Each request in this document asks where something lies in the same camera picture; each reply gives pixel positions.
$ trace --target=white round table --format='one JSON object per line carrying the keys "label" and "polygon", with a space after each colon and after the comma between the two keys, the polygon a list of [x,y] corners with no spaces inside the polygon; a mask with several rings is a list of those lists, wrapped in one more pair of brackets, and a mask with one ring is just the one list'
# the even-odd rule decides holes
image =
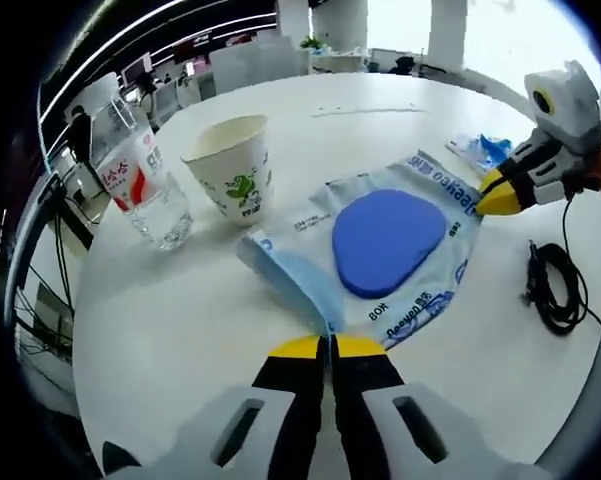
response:
{"label": "white round table", "polygon": [[[242,232],[224,221],[179,161],[203,128],[255,113],[271,119],[278,211],[326,181],[419,148],[477,186],[445,142],[457,133],[484,132],[515,143],[533,127],[487,96],[381,74],[269,82],[177,113],[158,142],[190,199],[195,224],[187,242],[174,252],[152,251],[113,207],[83,267],[73,369],[82,421],[100,464],[107,440],[143,463],[157,459],[205,403],[230,385],[251,384],[271,349],[311,333],[235,257]],[[568,337],[556,337],[519,299],[528,240],[562,244],[563,208],[558,202],[486,218],[449,308],[389,352],[405,382],[421,381],[442,394],[477,420],[492,448],[523,462],[536,461],[560,430],[601,338],[591,317]],[[601,316],[601,195],[575,199],[568,235],[590,307]]]}

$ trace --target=ceiling light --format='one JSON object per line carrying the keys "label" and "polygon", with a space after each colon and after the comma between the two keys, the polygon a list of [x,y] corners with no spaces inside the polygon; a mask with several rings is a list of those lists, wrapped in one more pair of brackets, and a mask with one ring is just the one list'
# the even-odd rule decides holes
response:
{"label": "ceiling light", "polygon": [[171,60],[173,57],[174,57],[174,55],[169,55],[168,57],[164,57],[162,60],[159,60],[156,63],[154,63],[153,66],[157,67],[158,65],[166,62],[167,60]]}
{"label": "ceiling light", "polygon": [[[165,10],[168,10],[171,7],[174,7],[175,5],[178,5],[179,3],[182,3],[184,0],[172,0],[169,3],[166,3],[164,5],[162,5],[161,7],[156,8],[155,10],[153,10],[152,12],[147,13],[146,15],[140,17],[138,20],[136,20],[135,22],[131,23],[130,25],[128,25],[127,27],[123,28],[122,30],[120,30],[118,33],[116,33],[113,37],[111,37],[109,40],[107,40],[100,48],[98,48],[89,58],[87,58],[87,60],[80,65],[76,71],[73,73],[73,75],[71,75],[69,77],[69,79],[67,80],[67,82],[62,86],[62,88],[60,88],[60,90],[58,90],[58,93],[56,94],[55,97],[53,97],[53,99],[49,102],[49,105],[47,105],[46,110],[44,111],[44,113],[40,116],[40,122],[44,122],[45,119],[47,118],[47,116],[49,115],[49,112],[51,112],[51,109],[56,105],[56,103],[58,103],[58,100],[60,100],[60,97],[64,94],[64,92],[67,91],[67,89],[69,88],[69,86],[78,78],[78,76],[84,72],[84,70],[96,59],[98,58],[107,48],[109,48],[111,45],[113,45],[116,41],[120,40],[120,38],[122,38],[126,33],[130,32],[131,30],[133,30],[134,28],[136,28],[138,25],[146,22],[147,20],[149,20],[150,18],[154,17],[155,15],[164,12]],[[210,3],[209,5],[205,5],[203,7],[199,7],[196,8],[194,10],[192,10],[190,13],[193,12],[197,12],[199,10],[204,10],[206,8],[212,7],[214,5],[218,5],[220,3],[226,3],[229,0],[219,0],[217,2],[214,3]]]}
{"label": "ceiling light", "polygon": [[276,26],[278,26],[277,23],[268,23],[267,25],[260,25],[259,27],[243,28],[242,30],[236,30],[235,32],[223,33],[222,35],[213,37],[213,39],[218,40],[220,38],[230,37],[231,35],[237,35],[238,33],[250,32],[251,30],[261,30],[261,29],[265,29],[265,28],[273,28]]}
{"label": "ceiling light", "polygon": [[162,47],[160,50],[156,50],[155,52],[153,52],[151,54],[151,56],[153,57],[154,55],[162,53],[165,50],[167,50],[167,49],[169,49],[171,47],[175,47],[176,45],[179,45],[182,42],[186,42],[187,40],[195,38],[198,35],[202,35],[202,34],[205,34],[205,33],[210,33],[212,30],[215,30],[216,28],[226,27],[228,25],[233,25],[234,23],[246,22],[247,20],[257,20],[258,18],[267,18],[267,17],[275,17],[275,16],[276,16],[275,13],[265,13],[263,15],[254,15],[253,17],[239,18],[237,20],[231,20],[230,22],[221,23],[220,25],[216,25],[215,27],[206,28],[204,30],[200,30],[199,32],[192,33],[191,35],[187,35],[186,37],[182,37],[180,40],[177,40],[177,41],[173,42],[171,45],[167,45],[166,47]]}

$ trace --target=cartoon print on cup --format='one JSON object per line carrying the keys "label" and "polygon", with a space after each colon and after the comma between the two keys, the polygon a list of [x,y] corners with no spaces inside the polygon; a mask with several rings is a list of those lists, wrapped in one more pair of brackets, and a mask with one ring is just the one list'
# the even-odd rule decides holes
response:
{"label": "cartoon print on cup", "polygon": [[260,210],[260,191],[256,189],[256,184],[253,181],[256,173],[257,169],[253,167],[251,175],[237,175],[232,182],[225,182],[225,186],[228,188],[227,196],[240,200],[238,208],[249,207],[248,213],[243,212],[243,216],[251,215],[251,213]]}

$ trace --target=robotic arm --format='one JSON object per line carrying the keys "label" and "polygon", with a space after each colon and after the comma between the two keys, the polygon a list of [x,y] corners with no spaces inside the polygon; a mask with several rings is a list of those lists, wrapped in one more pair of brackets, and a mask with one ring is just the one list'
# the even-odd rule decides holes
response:
{"label": "robotic arm", "polygon": [[598,92],[577,61],[565,68],[525,77],[538,126],[484,178],[479,214],[511,215],[571,199],[585,188],[600,189],[598,180],[587,176],[601,151]]}
{"label": "robotic arm", "polygon": [[207,404],[162,458],[107,478],[306,480],[327,394],[325,375],[347,478],[552,478],[538,466],[501,457],[473,419],[426,386],[405,384],[379,344],[342,334],[305,337],[272,351],[251,386],[232,387]]}

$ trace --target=blue sponge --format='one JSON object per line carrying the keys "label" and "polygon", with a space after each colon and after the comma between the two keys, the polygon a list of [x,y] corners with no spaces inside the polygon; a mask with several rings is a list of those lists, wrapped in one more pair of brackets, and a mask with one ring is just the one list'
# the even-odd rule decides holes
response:
{"label": "blue sponge", "polygon": [[332,244],[343,285],[362,298],[394,292],[446,232],[440,209],[400,190],[360,197],[336,218]]}

